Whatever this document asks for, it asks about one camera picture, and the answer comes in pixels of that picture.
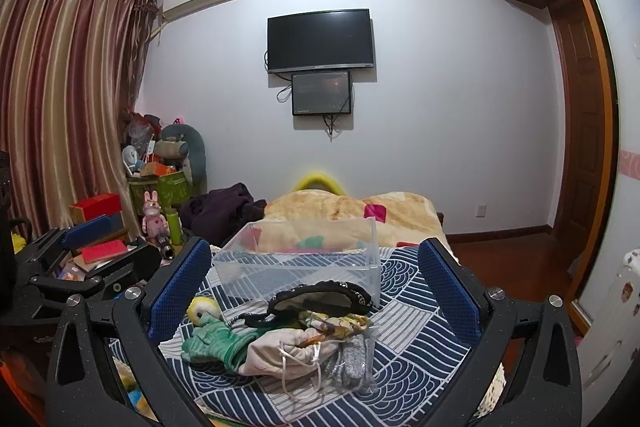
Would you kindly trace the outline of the cream drawstring pouch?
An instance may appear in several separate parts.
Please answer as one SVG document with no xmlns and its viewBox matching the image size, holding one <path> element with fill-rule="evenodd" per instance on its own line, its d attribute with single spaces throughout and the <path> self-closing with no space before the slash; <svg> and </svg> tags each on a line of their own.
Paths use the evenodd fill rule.
<svg viewBox="0 0 640 427">
<path fill-rule="evenodd" d="M 310 402 L 322 392 L 321 365 L 334 355 L 343 339 L 324 338 L 315 329 L 275 329 L 248 346 L 241 376 L 272 377 L 280 381 L 282 392 L 291 400 Z M 306 395 L 296 395 L 290 381 L 310 384 Z"/>
</svg>

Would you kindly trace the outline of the wooden door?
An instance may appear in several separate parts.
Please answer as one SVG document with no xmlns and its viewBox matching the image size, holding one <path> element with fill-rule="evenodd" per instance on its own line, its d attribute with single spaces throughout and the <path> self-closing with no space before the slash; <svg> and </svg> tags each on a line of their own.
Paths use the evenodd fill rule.
<svg viewBox="0 0 640 427">
<path fill-rule="evenodd" d="M 564 301 L 588 280 L 610 208 L 614 176 L 615 103 L 608 43 L 587 0 L 550 6 L 558 43 L 565 109 L 565 150 L 554 234 L 576 265 Z"/>
</svg>

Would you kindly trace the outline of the dark purple clothing pile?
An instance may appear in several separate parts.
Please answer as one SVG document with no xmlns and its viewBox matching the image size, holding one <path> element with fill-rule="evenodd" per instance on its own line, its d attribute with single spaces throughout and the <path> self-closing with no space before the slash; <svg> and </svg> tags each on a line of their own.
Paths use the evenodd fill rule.
<svg viewBox="0 0 640 427">
<path fill-rule="evenodd" d="M 267 202 L 254 199 L 244 183 L 193 196 L 179 211 L 182 225 L 210 245 L 226 245 L 244 225 L 265 217 Z"/>
</svg>

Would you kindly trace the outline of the wall mounted black television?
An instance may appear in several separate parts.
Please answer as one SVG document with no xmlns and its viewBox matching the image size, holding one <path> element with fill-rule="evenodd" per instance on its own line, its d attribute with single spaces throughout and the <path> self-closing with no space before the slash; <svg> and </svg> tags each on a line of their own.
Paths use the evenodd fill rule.
<svg viewBox="0 0 640 427">
<path fill-rule="evenodd" d="M 268 72 L 373 68 L 370 11 L 297 13 L 267 20 Z"/>
</svg>

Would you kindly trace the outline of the green cylinder bottle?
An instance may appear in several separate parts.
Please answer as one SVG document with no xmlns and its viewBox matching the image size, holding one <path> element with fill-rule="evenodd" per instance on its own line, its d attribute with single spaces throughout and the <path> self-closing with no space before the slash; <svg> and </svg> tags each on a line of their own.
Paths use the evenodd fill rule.
<svg viewBox="0 0 640 427">
<path fill-rule="evenodd" d="M 169 208 L 166 211 L 165 216 L 167 220 L 170 243 L 175 246 L 182 245 L 182 228 L 178 210 L 175 208 Z"/>
</svg>

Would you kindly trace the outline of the wall power socket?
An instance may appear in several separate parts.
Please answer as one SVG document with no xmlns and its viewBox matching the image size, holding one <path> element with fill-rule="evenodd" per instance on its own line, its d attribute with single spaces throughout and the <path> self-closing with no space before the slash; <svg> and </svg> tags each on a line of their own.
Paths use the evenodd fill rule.
<svg viewBox="0 0 640 427">
<path fill-rule="evenodd" d="M 475 217 L 477 218 L 485 218 L 486 217 L 487 206 L 486 205 L 477 205 L 475 209 Z"/>
</svg>

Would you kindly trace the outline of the floral fabric scrunchie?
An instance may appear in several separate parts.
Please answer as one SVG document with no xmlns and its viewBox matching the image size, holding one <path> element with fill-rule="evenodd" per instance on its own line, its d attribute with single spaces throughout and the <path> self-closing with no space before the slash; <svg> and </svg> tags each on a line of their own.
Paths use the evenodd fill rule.
<svg viewBox="0 0 640 427">
<path fill-rule="evenodd" d="M 346 339 L 365 332 L 370 320 L 364 315 L 349 313 L 344 317 L 329 317 L 324 313 L 300 311 L 298 321 L 307 329 L 315 329 L 324 338 Z"/>
</svg>

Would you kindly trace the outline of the grey plush dinosaur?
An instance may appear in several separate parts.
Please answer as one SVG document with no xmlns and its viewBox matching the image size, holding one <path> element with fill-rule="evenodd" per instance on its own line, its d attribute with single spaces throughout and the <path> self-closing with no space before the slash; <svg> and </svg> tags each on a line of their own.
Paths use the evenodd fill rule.
<svg viewBox="0 0 640 427">
<path fill-rule="evenodd" d="M 178 165 L 190 184 L 200 185 L 205 180 L 205 144 L 201 133 L 192 126 L 168 124 L 163 127 L 155 142 L 154 153 Z"/>
</svg>

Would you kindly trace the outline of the green storage box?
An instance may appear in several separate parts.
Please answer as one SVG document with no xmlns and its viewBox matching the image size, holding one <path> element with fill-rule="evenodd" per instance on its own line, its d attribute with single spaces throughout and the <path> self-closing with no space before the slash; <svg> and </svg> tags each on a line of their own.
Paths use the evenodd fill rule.
<svg viewBox="0 0 640 427">
<path fill-rule="evenodd" d="M 155 191 L 163 210 L 181 205 L 192 196 L 192 185 L 186 181 L 182 172 L 166 174 L 166 176 L 134 176 L 128 179 L 128 186 L 134 211 L 139 216 L 143 213 L 145 192 Z"/>
</svg>

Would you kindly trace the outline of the clear plastic storage box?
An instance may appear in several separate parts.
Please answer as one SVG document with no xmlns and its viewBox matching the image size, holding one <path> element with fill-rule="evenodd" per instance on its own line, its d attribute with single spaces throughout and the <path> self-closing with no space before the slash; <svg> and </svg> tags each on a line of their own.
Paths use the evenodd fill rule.
<svg viewBox="0 0 640 427">
<path fill-rule="evenodd" d="M 226 294 L 247 300 L 335 281 L 359 285 L 378 305 L 381 265 L 372 218 L 252 222 L 213 254 Z"/>
</svg>

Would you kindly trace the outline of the striped red gold curtain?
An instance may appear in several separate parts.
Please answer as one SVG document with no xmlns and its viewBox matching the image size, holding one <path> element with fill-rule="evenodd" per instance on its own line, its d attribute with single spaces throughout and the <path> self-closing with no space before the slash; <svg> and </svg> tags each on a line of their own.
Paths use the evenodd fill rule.
<svg viewBox="0 0 640 427">
<path fill-rule="evenodd" d="M 156 0 L 1 0 L 1 148 L 36 234 L 106 193 L 139 234 L 122 143 L 156 16 Z"/>
</svg>

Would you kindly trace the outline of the beige patchwork blanket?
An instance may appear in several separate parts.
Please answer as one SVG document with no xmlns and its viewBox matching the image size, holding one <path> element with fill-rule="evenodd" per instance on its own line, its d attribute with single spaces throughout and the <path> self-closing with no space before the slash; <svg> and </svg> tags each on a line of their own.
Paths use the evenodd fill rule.
<svg viewBox="0 0 640 427">
<path fill-rule="evenodd" d="M 256 223 L 253 251 L 320 251 L 355 248 L 371 232 L 381 247 L 420 244 L 436 237 L 447 245 L 432 202 L 410 192 L 392 192 L 365 199 L 321 190 L 292 192 L 270 202 Z"/>
</svg>

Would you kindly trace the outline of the small black wall monitor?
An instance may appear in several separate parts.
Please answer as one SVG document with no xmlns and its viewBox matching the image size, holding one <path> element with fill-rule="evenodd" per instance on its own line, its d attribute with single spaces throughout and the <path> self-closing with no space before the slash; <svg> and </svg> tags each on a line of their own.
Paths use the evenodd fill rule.
<svg viewBox="0 0 640 427">
<path fill-rule="evenodd" d="M 292 77 L 294 116 L 334 116 L 352 113 L 349 72 L 302 72 Z"/>
</svg>

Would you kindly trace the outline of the red box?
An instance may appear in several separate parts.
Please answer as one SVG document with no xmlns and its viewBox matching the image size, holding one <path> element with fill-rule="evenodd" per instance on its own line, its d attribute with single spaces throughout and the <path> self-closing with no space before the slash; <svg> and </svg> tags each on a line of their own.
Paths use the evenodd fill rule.
<svg viewBox="0 0 640 427">
<path fill-rule="evenodd" d="M 98 194 L 70 205 L 70 217 L 74 225 L 82 225 L 101 216 L 110 217 L 121 211 L 122 203 L 115 193 Z"/>
</svg>

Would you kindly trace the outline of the green yellow sponge toy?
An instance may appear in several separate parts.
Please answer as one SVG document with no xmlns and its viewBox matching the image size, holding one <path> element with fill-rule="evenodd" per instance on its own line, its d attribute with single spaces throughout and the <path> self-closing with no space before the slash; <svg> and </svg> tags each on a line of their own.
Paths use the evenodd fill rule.
<svg viewBox="0 0 640 427">
<path fill-rule="evenodd" d="M 229 373 L 239 373 L 248 346 L 259 338 L 256 332 L 238 334 L 222 319 L 213 298 L 194 297 L 186 310 L 193 325 L 189 338 L 183 340 L 181 358 L 190 364 L 220 362 Z"/>
</svg>

